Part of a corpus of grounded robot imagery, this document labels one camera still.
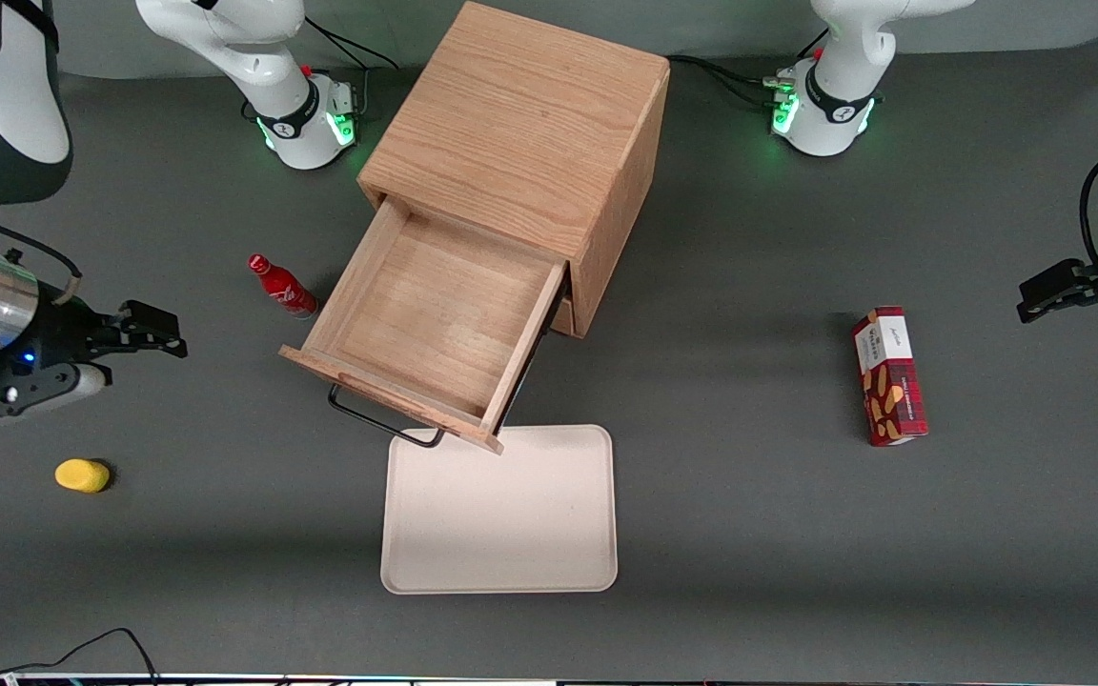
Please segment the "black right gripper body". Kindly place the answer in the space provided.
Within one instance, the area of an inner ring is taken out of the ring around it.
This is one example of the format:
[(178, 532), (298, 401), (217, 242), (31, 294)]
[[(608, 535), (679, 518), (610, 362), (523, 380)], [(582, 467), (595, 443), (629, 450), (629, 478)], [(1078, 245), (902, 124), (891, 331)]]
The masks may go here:
[(89, 364), (100, 370), (111, 385), (112, 370), (96, 364), (96, 357), (101, 355), (92, 348), (121, 344), (121, 322), (128, 317), (128, 301), (122, 303), (117, 312), (98, 313), (82, 299), (56, 305), (58, 295), (60, 291), (55, 286), (40, 286), (36, 310), (29, 326), (4, 349), (4, 373), (31, 376), (51, 366)]

